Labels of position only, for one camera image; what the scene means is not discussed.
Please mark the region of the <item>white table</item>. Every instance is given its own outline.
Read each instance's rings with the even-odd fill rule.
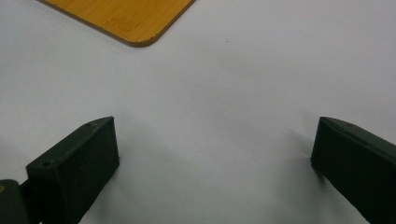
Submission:
[[[320,116],[396,143],[395,1],[197,1],[127,47],[0,3],[0,178],[114,116],[121,166],[82,224],[367,223],[310,154]]]

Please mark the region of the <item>black plastic piece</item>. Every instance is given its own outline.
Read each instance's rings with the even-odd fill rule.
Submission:
[[[21,186],[0,182],[0,224],[77,224],[119,165],[114,119],[86,123],[28,164]]]
[[[79,223],[119,167],[113,118],[82,125],[27,165],[44,224]]]
[[[311,161],[370,223],[396,223],[396,146],[353,124],[320,118]]]
[[[29,224],[20,185],[15,180],[0,180],[0,223]]]

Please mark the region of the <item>wooden edge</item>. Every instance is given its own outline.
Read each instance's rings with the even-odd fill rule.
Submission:
[[[95,29],[96,31],[99,31],[109,37],[112,37],[127,46],[135,47],[135,48],[148,47],[148,46],[154,44],[155,42],[157,42],[157,40],[159,40],[160,37],[163,36],[163,34],[177,21],[177,19],[180,18],[180,16],[195,2],[195,0],[190,0],[190,2],[183,9],[181,9],[179,11],[179,13],[165,27],[163,27],[163,29],[155,36],[151,37],[150,39],[144,40],[144,41],[134,42],[134,41],[129,41],[127,39],[124,39],[120,36],[114,35],[111,32],[109,32],[109,31],[89,22],[89,21],[85,21],[82,18],[78,17],[77,15],[70,13],[61,7],[56,7],[55,5],[47,2],[46,0],[36,0],[36,1],[41,2],[44,5],[47,5],[49,7],[52,7],[55,10],[62,12],[64,15],[67,15],[67,16],[75,19],[76,21],[80,21],[86,25],[89,25],[89,26],[91,26],[91,28]]]

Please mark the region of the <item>wooden board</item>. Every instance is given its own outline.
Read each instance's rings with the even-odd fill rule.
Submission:
[[[134,47],[161,35],[195,0],[41,0]]]

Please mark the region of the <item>dark green plastic part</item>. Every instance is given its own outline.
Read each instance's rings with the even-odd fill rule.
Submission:
[[[311,161],[370,223],[396,223],[396,146],[353,124],[320,118]]]
[[[0,180],[0,223],[29,224],[20,185],[15,180]]]
[[[119,167],[114,119],[86,123],[26,166],[43,224],[75,224]]]

